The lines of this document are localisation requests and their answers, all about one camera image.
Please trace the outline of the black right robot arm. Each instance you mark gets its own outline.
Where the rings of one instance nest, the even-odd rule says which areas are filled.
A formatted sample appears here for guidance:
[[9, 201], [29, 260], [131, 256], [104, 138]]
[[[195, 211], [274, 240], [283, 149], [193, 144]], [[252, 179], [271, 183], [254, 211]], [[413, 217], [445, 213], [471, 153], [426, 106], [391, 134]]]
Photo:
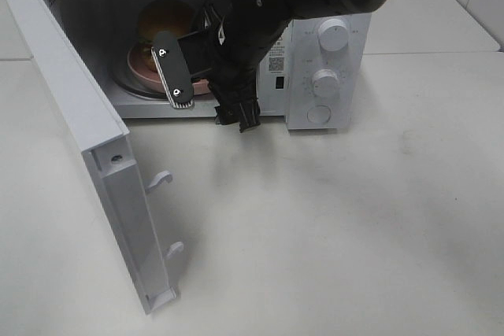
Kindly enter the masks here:
[[151, 54], [174, 109], [192, 106], [192, 79], [209, 81], [217, 121], [247, 131], [260, 124], [257, 70], [293, 20], [371, 13], [387, 0], [230, 0], [225, 15], [206, 8], [209, 26], [181, 38], [169, 31], [154, 37]]

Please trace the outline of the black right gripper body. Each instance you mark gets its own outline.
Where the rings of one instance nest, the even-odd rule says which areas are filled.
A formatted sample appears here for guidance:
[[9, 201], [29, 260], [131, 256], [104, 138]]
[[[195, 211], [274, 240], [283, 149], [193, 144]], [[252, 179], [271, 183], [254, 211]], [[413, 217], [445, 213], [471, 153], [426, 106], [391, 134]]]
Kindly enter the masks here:
[[219, 124], [260, 125], [258, 66], [290, 22], [286, 0], [230, 0], [221, 21], [178, 40], [190, 72], [209, 82]]

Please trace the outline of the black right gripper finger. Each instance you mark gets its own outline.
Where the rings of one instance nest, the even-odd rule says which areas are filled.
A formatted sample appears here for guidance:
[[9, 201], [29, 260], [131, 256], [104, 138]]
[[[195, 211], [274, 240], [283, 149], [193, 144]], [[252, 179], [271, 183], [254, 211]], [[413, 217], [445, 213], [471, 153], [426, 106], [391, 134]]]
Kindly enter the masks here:
[[154, 36], [151, 55], [170, 105], [174, 109], [193, 107], [194, 88], [175, 35], [170, 31], [158, 32]]

